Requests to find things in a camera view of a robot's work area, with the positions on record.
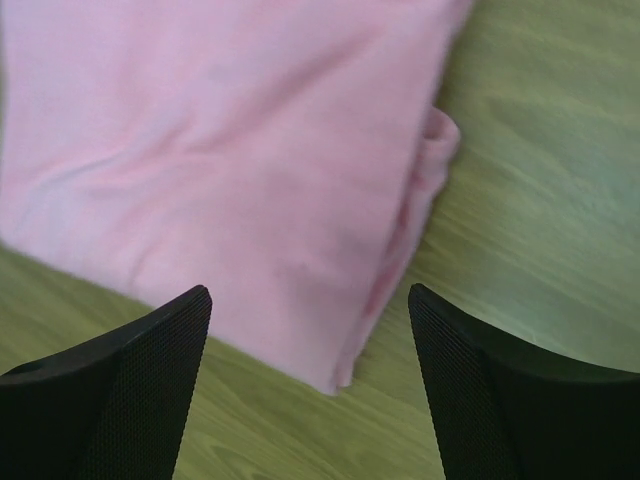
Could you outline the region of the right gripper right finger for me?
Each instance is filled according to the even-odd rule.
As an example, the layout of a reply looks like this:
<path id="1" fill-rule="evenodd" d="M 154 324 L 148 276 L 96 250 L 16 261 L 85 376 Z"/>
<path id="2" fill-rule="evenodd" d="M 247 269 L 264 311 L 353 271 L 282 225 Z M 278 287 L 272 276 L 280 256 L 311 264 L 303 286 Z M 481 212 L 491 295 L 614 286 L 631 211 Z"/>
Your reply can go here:
<path id="1" fill-rule="evenodd" d="M 446 478 L 638 479 L 638 374 L 531 344 L 422 284 L 408 309 Z"/>

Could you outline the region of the pink t shirt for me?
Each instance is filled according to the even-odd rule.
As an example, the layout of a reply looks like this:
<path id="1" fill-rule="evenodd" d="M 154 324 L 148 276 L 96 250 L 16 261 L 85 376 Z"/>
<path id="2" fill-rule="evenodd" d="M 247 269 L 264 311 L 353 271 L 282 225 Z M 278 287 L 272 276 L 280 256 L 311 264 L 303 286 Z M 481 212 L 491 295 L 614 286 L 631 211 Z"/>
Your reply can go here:
<path id="1" fill-rule="evenodd" d="M 459 142 L 468 1 L 5 1 L 1 238 L 334 394 Z"/>

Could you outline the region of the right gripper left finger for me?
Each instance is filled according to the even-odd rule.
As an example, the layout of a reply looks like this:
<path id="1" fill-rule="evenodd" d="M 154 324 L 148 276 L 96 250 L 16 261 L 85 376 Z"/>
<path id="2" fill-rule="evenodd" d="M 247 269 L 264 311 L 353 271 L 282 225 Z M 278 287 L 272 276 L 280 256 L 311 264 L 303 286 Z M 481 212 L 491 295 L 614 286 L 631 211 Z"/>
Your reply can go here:
<path id="1" fill-rule="evenodd" d="M 172 478 L 211 311 L 208 290 L 196 286 L 2 374 L 2 478 Z"/>

